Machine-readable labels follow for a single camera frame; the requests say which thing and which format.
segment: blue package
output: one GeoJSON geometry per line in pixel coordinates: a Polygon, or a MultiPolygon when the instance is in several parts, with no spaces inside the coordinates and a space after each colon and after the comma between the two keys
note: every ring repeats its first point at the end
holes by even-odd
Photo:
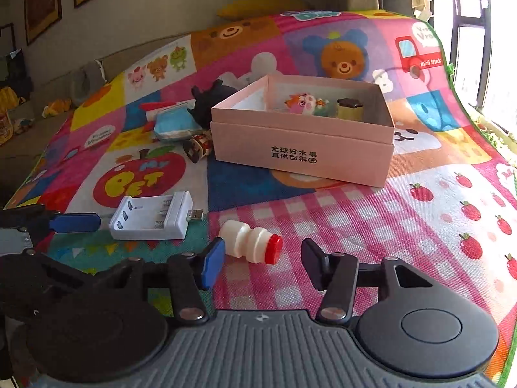
{"type": "Polygon", "coordinates": [[[158,114],[154,132],[160,140],[185,140],[203,132],[187,108],[192,108],[192,106],[182,103],[158,114]]]}

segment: red bottle cap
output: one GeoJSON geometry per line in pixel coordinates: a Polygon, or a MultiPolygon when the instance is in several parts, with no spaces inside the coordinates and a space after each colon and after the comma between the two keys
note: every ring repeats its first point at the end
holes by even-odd
{"type": "Polygon", "coordinates": [[[266,245],[266,253],[264,255],[264,262],[266,264],[276,264],[280,258],[280,251],[284,246],[284,240],[281,236],[272,235],[266,245]]]}

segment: white battery charger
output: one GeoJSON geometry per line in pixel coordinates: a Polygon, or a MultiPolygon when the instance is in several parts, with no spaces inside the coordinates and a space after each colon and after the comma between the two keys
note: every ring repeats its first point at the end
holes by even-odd
{"type": "Polygon", "coordinates": [[[192,210],[190,192],[157,197],[124,197],[110,220],[115,240],[184,239],[190,220],[202,219],[203,210],[192,210]]]}

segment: metal screw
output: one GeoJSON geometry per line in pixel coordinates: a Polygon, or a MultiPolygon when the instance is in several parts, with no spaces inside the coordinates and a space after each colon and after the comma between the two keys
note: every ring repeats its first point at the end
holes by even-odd
{"type": "Polygon", "coordinates": [[[346,316],[345,311],[340,308],[325,308],[325,309],[322,309],[320,314],[322,317],[324,317],[330,321],[339,321],[339,320],[342,320],[346,316]]]}
{"type": "Polygon", "coordinates": [[[179,316],[185,321],[197,321],[205,316],[205,313],[199,308],[183,308],[179,312],[179,316]]]}

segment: red truck print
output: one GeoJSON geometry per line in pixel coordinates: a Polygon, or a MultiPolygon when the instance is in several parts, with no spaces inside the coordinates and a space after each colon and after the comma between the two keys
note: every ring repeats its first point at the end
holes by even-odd
{"type": "Polygon", "coordinates": [[[444,65],[441,59],[441,51],[420,54],[411,36],[396,38],[395,45],[399,50],[402,71],[409,73],[413,79],[422,78],[421,72],[424,69],[444,65]]]}

